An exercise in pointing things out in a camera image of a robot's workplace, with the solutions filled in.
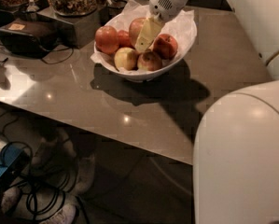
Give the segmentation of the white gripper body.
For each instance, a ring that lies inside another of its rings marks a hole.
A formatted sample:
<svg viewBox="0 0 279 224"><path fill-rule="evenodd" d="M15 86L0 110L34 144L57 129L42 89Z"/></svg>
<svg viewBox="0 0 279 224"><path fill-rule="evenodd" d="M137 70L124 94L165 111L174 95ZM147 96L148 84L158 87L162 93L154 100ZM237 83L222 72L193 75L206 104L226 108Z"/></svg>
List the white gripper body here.
<svg viewBox="0 0 279 224"><path fill-rule="evenodd" d="M162 21L171 21L186 5L188 0L149 0L149 12Z"/></svg>

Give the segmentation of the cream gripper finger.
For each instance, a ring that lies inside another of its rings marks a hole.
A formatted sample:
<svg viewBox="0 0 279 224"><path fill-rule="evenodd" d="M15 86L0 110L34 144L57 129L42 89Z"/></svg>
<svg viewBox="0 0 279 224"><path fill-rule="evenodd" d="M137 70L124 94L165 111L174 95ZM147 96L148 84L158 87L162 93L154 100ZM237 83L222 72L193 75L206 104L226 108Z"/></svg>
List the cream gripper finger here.
<svg viewBox="0 0 279 224"><path fill-rule="evenodd" d="M152 45L163 26L164 22L160 19L159 15L146 18L137 37L135 49L138 52L146 51Z"/></svg>

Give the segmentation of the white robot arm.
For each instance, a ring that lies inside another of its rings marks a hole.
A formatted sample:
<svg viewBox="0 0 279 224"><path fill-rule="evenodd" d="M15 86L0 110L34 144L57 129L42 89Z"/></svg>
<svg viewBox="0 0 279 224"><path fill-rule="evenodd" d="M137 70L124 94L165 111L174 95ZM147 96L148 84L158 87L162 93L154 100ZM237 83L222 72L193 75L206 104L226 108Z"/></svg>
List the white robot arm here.
<svg viewBox="0 0 279 224"><path fill-rule="evenodd" d="M279 224L279 0L227 0L272 79L203 115L193 151L195 224Z"/></svg>

